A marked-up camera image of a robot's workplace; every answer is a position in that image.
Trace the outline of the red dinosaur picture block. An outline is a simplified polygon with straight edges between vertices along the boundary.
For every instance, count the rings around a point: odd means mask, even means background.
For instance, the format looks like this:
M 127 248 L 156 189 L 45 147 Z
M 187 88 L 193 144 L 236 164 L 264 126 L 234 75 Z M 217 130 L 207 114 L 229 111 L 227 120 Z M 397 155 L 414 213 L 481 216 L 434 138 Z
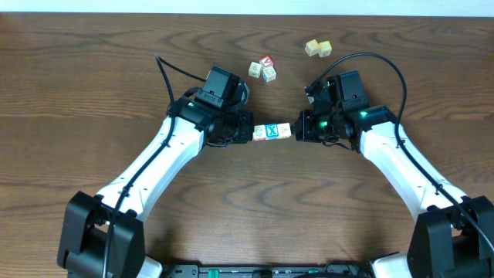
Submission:
M 254 132 L 252 135 L 252 140 L 253 141 L 264 141 L 266 138 L 267 138 L 266 126 L 265 125 L 254 126 Z

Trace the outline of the blue letter X block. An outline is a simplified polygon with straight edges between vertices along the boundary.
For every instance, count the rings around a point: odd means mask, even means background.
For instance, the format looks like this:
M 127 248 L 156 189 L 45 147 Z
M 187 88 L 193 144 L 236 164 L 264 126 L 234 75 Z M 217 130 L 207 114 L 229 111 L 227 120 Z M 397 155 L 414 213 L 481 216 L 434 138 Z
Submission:
M 277 124 L 267 124 L 266 129 L 266 139 L 272 140 L 279 137 L 279 128 Z

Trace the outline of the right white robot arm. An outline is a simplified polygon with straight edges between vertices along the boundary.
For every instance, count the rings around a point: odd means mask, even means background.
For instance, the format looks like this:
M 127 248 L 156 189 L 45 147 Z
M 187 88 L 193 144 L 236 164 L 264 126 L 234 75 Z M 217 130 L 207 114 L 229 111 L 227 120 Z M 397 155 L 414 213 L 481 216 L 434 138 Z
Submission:
M 372 107 L 358 72 L 318 79 L 306 87 L 312 109 L 292 126 L 298 141 L 349 149 L 374 164 L 414 219 L 406 253 L 370 263 L 373 277 L 491 277 L 493 204 L 470 198 L 442 176 L 411 143 L 386 106 Z

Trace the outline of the yellow picture block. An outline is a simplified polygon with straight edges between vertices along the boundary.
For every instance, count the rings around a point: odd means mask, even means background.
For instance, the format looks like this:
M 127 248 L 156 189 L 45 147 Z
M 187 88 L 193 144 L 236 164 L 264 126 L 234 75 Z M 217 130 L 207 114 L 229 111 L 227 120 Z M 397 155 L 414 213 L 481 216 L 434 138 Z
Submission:
M 290 123 L 277 124 L 278 139 L 288 138 L 292 135 Z

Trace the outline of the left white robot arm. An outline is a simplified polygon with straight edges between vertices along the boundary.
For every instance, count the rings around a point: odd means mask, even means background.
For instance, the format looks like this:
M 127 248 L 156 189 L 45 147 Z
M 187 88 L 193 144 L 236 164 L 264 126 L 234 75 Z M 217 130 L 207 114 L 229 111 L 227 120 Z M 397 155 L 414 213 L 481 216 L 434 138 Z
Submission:
M 203 86 L 172 101 L 149 145 L 96 195 L 68 202 L 57 263 L 70 277 L 159 277 L 164 267 L 147 256 L 144 225 L 176 174 L 206 146 L 252 140 L 249 88 L 233 73 L 211 68 Z

